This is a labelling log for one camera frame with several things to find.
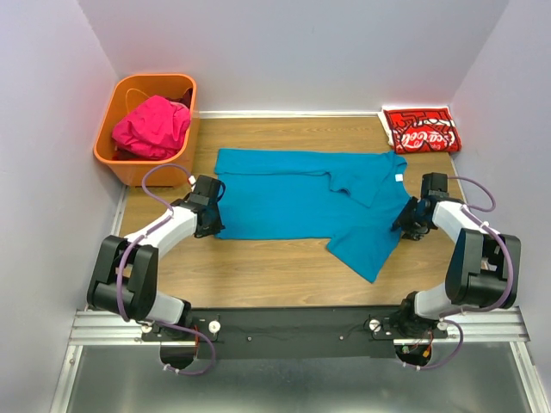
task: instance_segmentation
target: shirt sleeve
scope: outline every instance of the shirt sleeve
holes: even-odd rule
[[[374,282],[399,242],[388,227],[354,227],[337,234],[327,249],[369,282]]]

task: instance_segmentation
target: screw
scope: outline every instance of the screw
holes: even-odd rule
[[[369,329],[375,333],[381,329],[381,322],[375,318],[369,321]]]

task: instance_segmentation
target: coca-cola logo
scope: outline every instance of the coca-cola logo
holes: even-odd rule
[[[433,151],[444,151],[450,145],[447,137],[435,131],[408,131],[401,136],[400,144],[407,151],[418,151],[426,143]]]

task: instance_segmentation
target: cable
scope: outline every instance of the cable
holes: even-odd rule
[[[482,185],[480,182],[477,182],[477,181],[475,181],[474,179],[471,179],[471,178],[466,178],[465,176],[448,176],[448,179],[457,179],[459,181],[471,182],[473,185],[476,185],[477,187],[482,189],[482,191],[484,191],[484,193],[486,195],[488,195],[488,198],[490,198],[490,202],[492,203],[492,206],[490,206],[489,208],[484,208],[482,206],[467,204],[467,207],[469,207],[470,209],[475,209],[475,210],[481,211],[483,213],[490,213],[491,211],[496,209],[496,199],[493,197],[492,193],[484,185]]]
[[[140,235],[138,236],[136,239],[134,239],[128,246],[127,248],[124,250],[124,252],[122,253],[122,258],[121,258],[121,262],[119,263],[119,267],[117,269],[117,280],[116,280],[116,295],[117,295],[117,308],[119,310],[119,314],[121,315],[122,319],[124,321],[129,321],[130,318],[128,318],[128,315],[127,315],[127,311],[125,310],[124,308],[124,301],[122,300],[122,276],[124,274],[124,268],[126,267],[127,265],[127,261],[128,261],[128,257],[130,256],[130,253],[132,252],[132,249],[141,241],[143,240],[145,237],[151,235],[153,232],[155,232],[156,230],[158,230],[161,226],[163,226],[164,224],[166,224],[167,222],[169,222],[172,217],[174,216],[174,208],[172,207],[172,205],[167,202],[166,200],[162,199],[161,197],[155,195],[154,193],[152,193],[152,191],[150,191],[147,186],[146,186],[146,182],[147,182],[147,178],[149,178],[149,176],[151,176],[151,174],[157,170],[160,170],[162,168],[166,168],[166,167],[169,167],[169,166],[172,166],[172,167],[175,167],[175,168],[178,168],[180,170],[182,170],[183,172],[185,172],[185,174],[188,176],[188,180],[189,178],[191,177],[191,174],[189,173],[189,171],[184,168],[183,166],[181,165],[177,165],[175,163],[165,163],[163,165],[159,165],[159,166],[156,166],[155,168],[153,168],[152,170],[149,170],[143,177],[143,179],[141,180],[141,187],[142,189],[144,190],[145,194],[151,196],[154,200],[160,202],[161,204],[163,204],[169,211],[170,211],[170,215],[168,215],[165,219],[163,219],[162,221],[160,222],[157,222],[154,226],[152,226],[149,230],[147,230],[147,232],[145,233],[145,235]]]
[[[461,351],[461,348],[463,347],[463,340],[465,338],[463,329],[461,328],[459,323],[456,323],[453,320],[444,320],[444,322],[454,325],[459,330],[459,342],[457,343],[457,346],[454,348],[454,351],[452,351],[448,356],[444,357],[442,360],[440,360],[438,363],[435,363],[435,364],[429,364],[423,367],[413,366],[413,364],[406,364],[407,366],[413,367],[416,370],[434,370],[435,368],[439,368],[448,364],[454,357],[457,356],[457,354]]]
[[[471,306],[461,306],[461,307],[459,307],[455,310],[448,311],[448,312],[445,312],[445,313],[441,314],[440,315],[441,318],[448,317],[448,316],[453,316],[455,314],[459,314],[460,312],[464,312],[464,311],[488,312],[488,311],[495,310],[496,308],[501,307],[505,303],[505,301],[509,298],[509,295],[511,294],[511,290],[513,288],[514,277],[515,277],[514,268],[513,268],[513,261],[511,259],[511,253],[509,252],[509,249],[507,248],[507,245],[505,245],[505,242],[503,241],[503,239],[501,239],[499,234],[493,228],[491,228],[490,225],[487,222],[483,222],[481,219],[476,217],[470,211],[471,208],[476,209],[478,211],[485,212],[485,213],[489,213],[489,212],[493,211],[496,207],[495,198],[493,197],[493,195],[490,193],[490,191],[488,189],[486,189],[481,183],[479,183],[479,182],[477,182],[473,179],[465,178],[463,176],[451,176],[450,179],[460,179],[460,180],[463,180],[463,181],[471,182],[472,184],[474,184],[477,187],[479,187],[480,189],[482,189],[488,195],[488,197],[490,198],[490,201],[492,202],[492,206],[490,206],[489,208],[484,208],[484,207],[481,207],[481,206],[466,204],[466,205],[463,205],[461,207],[461,211],[467,216],[467,218],[469,218],[471,221],[473,221],[480,229],[486,231],[488,233],[488,235],[490,235],[490,237],[492,237],[496,241],[496,243],[498,243],[499,248],[503,252],[504,258],[507,261],[507,275],[508,276],[507,276],[507,283],[505,285],[505,290],[503,291],[503,293],[501,294],[501,296],[499,297],[499,299],[495,303],[493,303],[491,305],[488,305],[486,307],[482,307],[482,308],[471,307]]]
[[[122,299],[122,278],[123,278],[123,273],[124,273],[124,268],[126,267],[127,265],[127,261],[128,261],[128,257],[130,256],[130,253],[132,252],[133,248],[141,241],[143,240],[144,238],[146,238],[147,236],[149,236],[150,234],[152,234],[154,231],[158,230],[161,226],[163,226],[164,224],[166,224],[167,222],[169,222],[172,217],[174,216],[174,207],[169,203],[167,202],[166,200],[163,200],[162,198],[160,198],[159,196],[155,195],[154,193],[152,193],[146,186],[146,182],[147,182],[147,178],[149,178],[149,176],[157,171],[157,170],[160,170],[162,168],[167,168],[167,167],[175,167],[175,168],[178,168],[180,170],[182,170],[183,172],[185,172],[185,174],[188,176],[188,180],[189,178],[191,177],[191,174],[189,173],[189,171],[184,168],[183,166],[181,165],[177,165],[175,163],[165,163],[163,165],[159,165],[159,166],[156,166],[155,168],[153,168],[152,170],[149,170],[145,175],[144,175],[144,178],[142,179],[141,181],[141,187],[142,189],[144,190],[145,194],[151,196],[154,200],[160,202],[161,204],[163,204],[169,211],[170,211],[170,215],[168,215],[165,219],[163,219],[162,221],[156,223],[154,226],[152,226],[149,230],[147,230],[147,232],[145,233],[145,235],[140,235],[138,236],[136,239],[134,239],[128,246],[127,248],[124,250],[124,252],[122,253],[122,258],[121,258],[121,263],[119,264],[119,267],[117,268],[117,279],[116,279],[116,298],[117,298],[117,308],[119,310],[119,314],[121,315],[122,319],[124,321],[130,321],[130,318],[128,317],[127,315],[127,311],[126,309],[124,308],[124,301]],[[171,370],[172,372],[175,372],[176,374],[181,374],[183,376],[199,376],[201,374],[204,374],[206,373],[208,370],[210,370],[212,367],[214,367],[214,365],[216,364],[216,350],[214,348],[214,345],[213,345],[213,342],[211,342],[207,336],[205,336],[204,334],[202,334],[200,331],[197,331],[197,330],[193,330],[193,329],[188,329],[186,327],[182,327],[180,325],[175,325],[175,324],[167,324],[167,323],[163,323],[163,322],[159,322],[157,321],[157,324],[158,325],[161,325],[167,329],[173,329],[173,330],[180,330],[180,331],[183,331],[183,332],[186,332],[186,333],[190,333],[190,334],[193,334],[197,337],[200,337],[202,338],[207,344],[208,346],[210,347],[210,350],[211,350],[211,359],[210,359],[210,363],[208,364],[208,366],[206,366],[205,368],[203,368],[202,370],[198,370],[196,372],[185,372],[183,370],[179,370],[177,368],[174,368],[170,365],[164,365],[164,369],[167,369],[167,370]]]
[[[210,370],[211,368],[214,367],[214,365],[216,364],[216,349],[214,348],[213,342],[211,342],[208,339],[207,336],[205,336],[200,331],[193,330],[193,329],[188,329],[186,327],[182,327],[182,326],[179,326],[179,325],[167,324],[167,323],[162,323],[162,322],[159,322],[159,321],[157,321],[157,324],[161,325],[163,327],[166,327],[168,329],[179,330],[179,331],[183,331],[184,333],[194,334],[194,335],[202,338],[208,344],[208,346],[210,347],[210,363],[208,363],[208,366],[206,366],[205,368],[202,368],[201,370],[197,370],[195,372],[186,372],[185,370],[180,370],[178,368],[174,368],[170,364],[165,364],[164,368],[166,370],[171,370],[172,372],[174,372],[176,374],[180,374],[182,376],[200,376],[200,375],[206,373],[208,370]]]

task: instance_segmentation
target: white wall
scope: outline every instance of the white wall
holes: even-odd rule
[[[511,0],[452,103],[464,141],[459,172],[492,189],[498,209],[489,219],[523,243],[518,303],[549,396],[550,15],[549,1]],[[466,190],[469,201],[485,201]]]
[[[449,103],[508,0],[79,0],[114,68],[181,71],[203,110]]]
[[[92,156],[115,71],[75,0],[1,13],[0,410],[40,413],[120,192]]]

